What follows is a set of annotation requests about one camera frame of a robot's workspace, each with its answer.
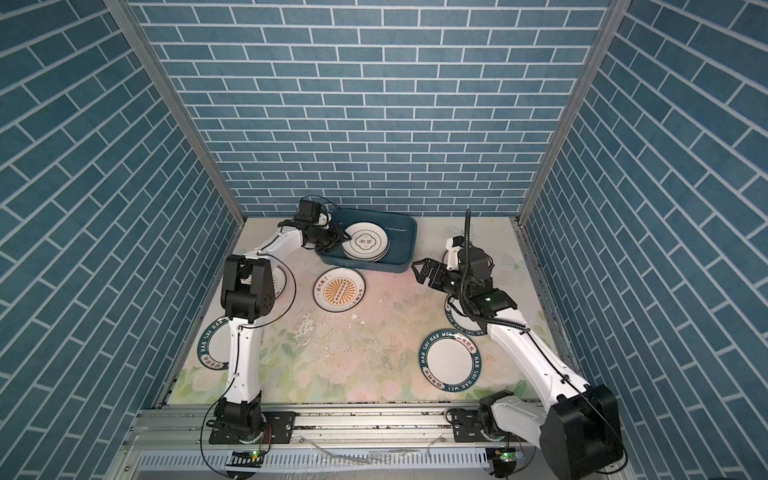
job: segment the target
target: stacked plates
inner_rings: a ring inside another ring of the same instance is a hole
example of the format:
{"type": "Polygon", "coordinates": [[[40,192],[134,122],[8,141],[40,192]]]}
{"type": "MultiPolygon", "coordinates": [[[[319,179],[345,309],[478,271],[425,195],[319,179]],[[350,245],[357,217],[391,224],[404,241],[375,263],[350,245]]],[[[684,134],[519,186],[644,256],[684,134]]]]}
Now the stacked plates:
{"type": "Polygon", "coordinates": [[[347,258],[378,262],[389,251],[389,238],[384,229],[375,223],[354,223],[345,231],[352,237],[351,240],[341,244],[347,258]]]}

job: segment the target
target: vented metal panel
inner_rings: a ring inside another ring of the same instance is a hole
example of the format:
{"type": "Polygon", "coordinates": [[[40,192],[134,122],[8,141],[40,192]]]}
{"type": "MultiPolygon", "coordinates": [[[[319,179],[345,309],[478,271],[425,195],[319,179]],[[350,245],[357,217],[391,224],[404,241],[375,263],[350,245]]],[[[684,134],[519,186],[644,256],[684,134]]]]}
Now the vented metal panel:
{"type": "MultiPolygon", "coordinates": [[[[245,462],[232,459],[233,450],[206,454],[208,462],[223,469],[229,463],[245,462]]],[[[374,468],[468,468],[488,467],[483,448],[427,449],[333,449],[332,455],[316,449],[273,450],[260,468],[230,466],[229,470],[259,472],[340,472],[374,468]]],[[[197,450],[158,450],[142,454],[138,468],[144,471],[204,470],[207,467],[197,450]]]]}

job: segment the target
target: mounting plate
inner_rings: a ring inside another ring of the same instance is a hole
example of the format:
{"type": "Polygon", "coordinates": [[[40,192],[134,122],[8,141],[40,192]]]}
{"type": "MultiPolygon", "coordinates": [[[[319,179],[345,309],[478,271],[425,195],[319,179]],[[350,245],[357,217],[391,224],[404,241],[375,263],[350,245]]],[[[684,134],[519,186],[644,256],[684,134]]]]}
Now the mounting plate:
{"type": "MultiPolygon", "coordinates": [[[[272,443],[290,443],[291,435],[293,434],[293,422],[296,419],[295,412],[262,412],[261,413],[267,425],[272,427],[272,443]]],[[[209,420],[207,425],[213,427],[210,431],[210,438],[208,443],[211,445],[246,445],[237,441],[237,439],[229,436],[229,431],[226,427],[217,428],[215,426],[215,420],[209,420]]],[[[268,443],[267,439],[264,439],[264,445],[268,443]]]]}

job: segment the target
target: plate with orange pattern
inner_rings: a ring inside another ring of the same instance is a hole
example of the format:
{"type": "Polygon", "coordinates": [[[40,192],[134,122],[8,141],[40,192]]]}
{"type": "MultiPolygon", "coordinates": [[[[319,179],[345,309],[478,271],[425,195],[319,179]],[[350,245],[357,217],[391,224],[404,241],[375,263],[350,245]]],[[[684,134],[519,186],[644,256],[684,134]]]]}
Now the plate with orange pattern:
{"type": "Polygon", "coordinates": [[[317,279],[312,293],[317,306],[326,312],[346,312],[366,294],[366,281],[351,268],[332,268],[317,279]]]}

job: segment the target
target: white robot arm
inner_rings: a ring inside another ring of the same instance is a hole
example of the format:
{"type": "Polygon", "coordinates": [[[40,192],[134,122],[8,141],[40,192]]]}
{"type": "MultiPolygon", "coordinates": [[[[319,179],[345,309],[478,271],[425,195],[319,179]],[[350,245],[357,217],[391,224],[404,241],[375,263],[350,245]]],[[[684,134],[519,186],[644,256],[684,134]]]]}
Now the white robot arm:
{"type": "Polygon", "coordinates": [[[485,397],[478,410],[483,432],[496,437],[513,433],[528,440],[542,450],[561,480],[583,478],[621,459],[626,450],[616,398],[566,365],[531,330],[514,300],[493,287],[485,252],[469,241],[470,217],[467,210],[463,237],[447,240],[447,263],[418,260],[412,264],[413,273],[419,283],[427,282],[459,301],[462,314],[521,367],[543,404],[524,402],[509,391],[485,397]]]}

